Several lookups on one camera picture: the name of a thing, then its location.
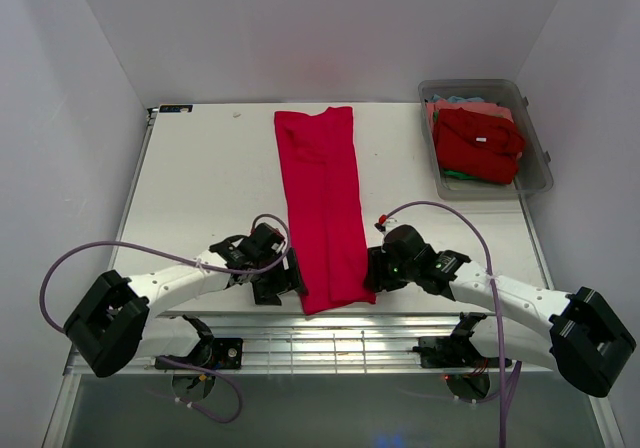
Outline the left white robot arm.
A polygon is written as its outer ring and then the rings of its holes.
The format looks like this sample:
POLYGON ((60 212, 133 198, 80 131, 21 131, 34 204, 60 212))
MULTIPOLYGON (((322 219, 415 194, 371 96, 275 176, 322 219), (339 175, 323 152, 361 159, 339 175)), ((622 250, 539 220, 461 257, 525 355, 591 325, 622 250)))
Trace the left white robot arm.
POLYGON ((258 305, 307 292, 296 253, 267 223, 211 245, 191 260, 142 275, 101 274, 73 310, 63 332, 99 378, 132 360, 155 358, 158 369, 212 369, 226 362, 211 329, 190 315, 166 312, 208 293, 250 285, 258 305))

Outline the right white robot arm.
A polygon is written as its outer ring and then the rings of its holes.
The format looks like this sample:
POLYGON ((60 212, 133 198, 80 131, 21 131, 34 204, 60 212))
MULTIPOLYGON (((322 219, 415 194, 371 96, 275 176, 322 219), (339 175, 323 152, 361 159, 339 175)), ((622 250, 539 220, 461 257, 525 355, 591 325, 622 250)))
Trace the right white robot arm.
POLYGON ((547 290, 491 276, 468 256, 437 252, 409 225, 367 251, 365 286, 374 293, 415 284, 424 292, 481 307, 451 334, 420 343, 429 367, 496 368, 520 361, 558 372, 581 392, 606 397, 637 343, 604 297, 582 287, 547 290))

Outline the crimson red t shirt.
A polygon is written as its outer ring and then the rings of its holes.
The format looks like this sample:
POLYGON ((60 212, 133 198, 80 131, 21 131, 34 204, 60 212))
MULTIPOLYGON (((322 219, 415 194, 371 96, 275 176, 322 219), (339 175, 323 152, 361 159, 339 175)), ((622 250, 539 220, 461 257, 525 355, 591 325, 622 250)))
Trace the crimson red t shirt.
POLYGON ((367 242, 354 146, 354 114, 277 111, 274 128, 289 228, 307 315, 376 302, 364 286, 367 242))

